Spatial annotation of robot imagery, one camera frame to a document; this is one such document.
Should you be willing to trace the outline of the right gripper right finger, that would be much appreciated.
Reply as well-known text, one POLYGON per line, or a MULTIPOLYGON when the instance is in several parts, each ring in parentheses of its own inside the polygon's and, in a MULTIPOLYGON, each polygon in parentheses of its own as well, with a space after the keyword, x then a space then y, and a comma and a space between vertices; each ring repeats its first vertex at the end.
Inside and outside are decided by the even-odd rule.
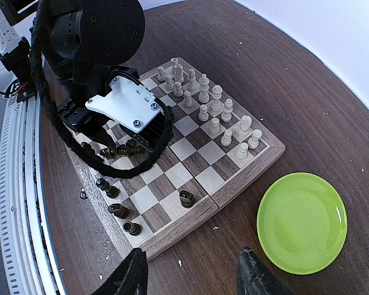
POLYGON ((241 250, 236 272, 238 294, 292 294, 251 248, 241 250))

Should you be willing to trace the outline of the wooden chess board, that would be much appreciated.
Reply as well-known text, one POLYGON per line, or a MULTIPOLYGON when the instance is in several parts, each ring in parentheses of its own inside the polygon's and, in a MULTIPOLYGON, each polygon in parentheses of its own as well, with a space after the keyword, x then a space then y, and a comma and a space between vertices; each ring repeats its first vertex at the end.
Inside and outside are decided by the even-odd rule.
MULTIPOLYGON (((150 77, 158 67, 141 76, 141 82, 150 91, 150 77)), ((242 105, 240 110, 247 111, 242 105)), ((214 165, 199 160, 184 162, 171 152, 168 145, 147 172, 132 179, 109 179, 108 182, 119 189, 115 199, 107 197, 96 186, 100 174, 75 154, 70 154, 85 194, 121 258, 134 248, 141 248, 148 259, 161 254, 233 201, 281 157, 285 151, 283 142, 253 115, 250 117, 260 128, 259 135, 269 148, 243 167, 228 160, 214 165), (194 195, 196 202, 191 208, 181 205, 179 193, 182 190, 194 195), (129 209, 125 219, 108 211, 108 206, 114 203, 129 209), (122 226, 127 221, 140 224, 141 234, 131 236, 125 233, 122 226)))

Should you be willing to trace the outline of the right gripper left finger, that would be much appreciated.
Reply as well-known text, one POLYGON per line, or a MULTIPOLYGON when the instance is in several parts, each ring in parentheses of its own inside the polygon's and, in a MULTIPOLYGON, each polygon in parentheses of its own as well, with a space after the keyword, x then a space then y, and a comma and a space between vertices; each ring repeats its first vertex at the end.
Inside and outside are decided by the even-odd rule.
POLYGON ((147 294, 148 263, 146 253, 134 248, 95 294, 147 294))

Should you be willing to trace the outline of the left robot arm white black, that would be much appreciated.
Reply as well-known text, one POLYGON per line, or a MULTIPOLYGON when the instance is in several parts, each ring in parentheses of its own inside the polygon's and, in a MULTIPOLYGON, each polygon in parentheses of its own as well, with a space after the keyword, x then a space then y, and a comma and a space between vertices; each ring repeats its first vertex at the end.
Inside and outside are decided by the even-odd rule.
POLYGON ((47 115, 63 141, 65 127, 106 146, 113 142, 103 131, 108 117, 86 109, 95 95, 104 95, 116 77, 138 77, 125 66, 139 49, 145 15, 138 1, 46 1, 42 18, 46 29, 41 52, 68 99, 47 115))

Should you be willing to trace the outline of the dark rook chess piece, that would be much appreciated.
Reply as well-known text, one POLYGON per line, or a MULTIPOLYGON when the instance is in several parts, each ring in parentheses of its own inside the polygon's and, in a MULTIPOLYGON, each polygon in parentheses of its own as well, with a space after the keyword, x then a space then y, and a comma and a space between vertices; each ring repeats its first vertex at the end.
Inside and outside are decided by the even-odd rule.
POLYGON ((122 226, 125 233, 131 235, 131 236, 137 236, 140 235, 142 232, 142 226, 135 222, 127 221, 122 226))

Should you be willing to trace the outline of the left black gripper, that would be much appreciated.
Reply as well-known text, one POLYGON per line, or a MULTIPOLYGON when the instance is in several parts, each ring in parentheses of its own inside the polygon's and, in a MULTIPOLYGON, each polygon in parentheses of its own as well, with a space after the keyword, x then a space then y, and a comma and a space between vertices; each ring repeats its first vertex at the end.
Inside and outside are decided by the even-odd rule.
POLYGON ((79 106, 67 98, 58 107, 58 114, 63 123, 76 133, 82 133, 92 141, 115 149, 112 137, 103 128, 109 118, 103 114, 90 111, 84 105, 79 106))

